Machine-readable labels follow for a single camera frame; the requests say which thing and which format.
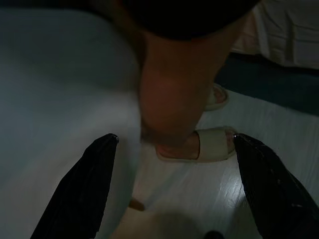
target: white fabric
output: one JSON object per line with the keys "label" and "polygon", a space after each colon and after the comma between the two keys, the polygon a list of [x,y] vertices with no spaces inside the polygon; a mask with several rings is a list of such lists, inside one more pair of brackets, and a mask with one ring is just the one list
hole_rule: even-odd
{"label": "white fabric", "polygon": [[263,0],[233,51],[261,53],[282,66],[319,69],[318,12],[318,0]]}
{"label": "white fabric", "polygon": [[138,65],[111,25],[77,11],[0,9],[0,238],[29,239],[93,140],[116,134],[101,231],[131,199],[139,160]]}

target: wooden floor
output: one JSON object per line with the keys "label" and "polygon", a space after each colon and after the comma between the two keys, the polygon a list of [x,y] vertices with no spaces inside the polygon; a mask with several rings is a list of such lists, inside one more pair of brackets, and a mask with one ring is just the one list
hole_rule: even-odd
{"label": "wooden floor", "polygon": [[[319,203],[319,118],[230,92],[222,110],[205,113],[198,128],[229,125],[274,149]],[[145,212],[128,209],[112,239],[260,239],[236,157],[211,164],[164,163],[144,144],[134,195]]]}

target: person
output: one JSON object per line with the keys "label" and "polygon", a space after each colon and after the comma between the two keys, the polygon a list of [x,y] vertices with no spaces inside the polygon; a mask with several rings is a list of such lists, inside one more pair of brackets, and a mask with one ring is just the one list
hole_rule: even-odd
{"label": "person", "polygon": [[194,131],[202,113],[225,106],[214,83],[251,9],[259,0],[116,0],[115,25],[142,66],[139,96],[143,138],[159,159],[214,162],[235,153],[231,127]]}

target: slide sandal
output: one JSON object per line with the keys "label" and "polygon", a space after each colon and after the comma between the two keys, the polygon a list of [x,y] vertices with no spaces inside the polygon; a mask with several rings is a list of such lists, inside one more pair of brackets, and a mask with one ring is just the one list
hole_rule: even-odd
{"label": "slide sandal", "polygon": [[228,126],[197,130],[200,141],[200,152],[197,159],[166,158],[157,153],[158,158],[173,163],[212,163],[227,160],[236,151],[234,147],[228,153],[226,130],[237,133],[234,128]]}
{"label": "slide sandal", "polygon": [[[225,100],[223,102],[216,103],[214,88],[217,89],[219,92],[221,92],[225,96]],[[205,107],[205,111],[215,111],[217,109],[224,107],[228,102],[229,102],[229,96],[227,91],[224,88],[222,88],[220,85],[214,84],[214,86],[211,88],[211,92]]]}

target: black shoe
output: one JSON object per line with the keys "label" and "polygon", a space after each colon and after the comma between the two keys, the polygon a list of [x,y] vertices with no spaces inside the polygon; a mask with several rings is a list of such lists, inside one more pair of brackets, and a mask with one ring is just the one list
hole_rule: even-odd
{"label": "black shoe", "polygon": [[216,231],[211,231],[205,235],[204,239],[225,239],[225,238],[221,233]]}

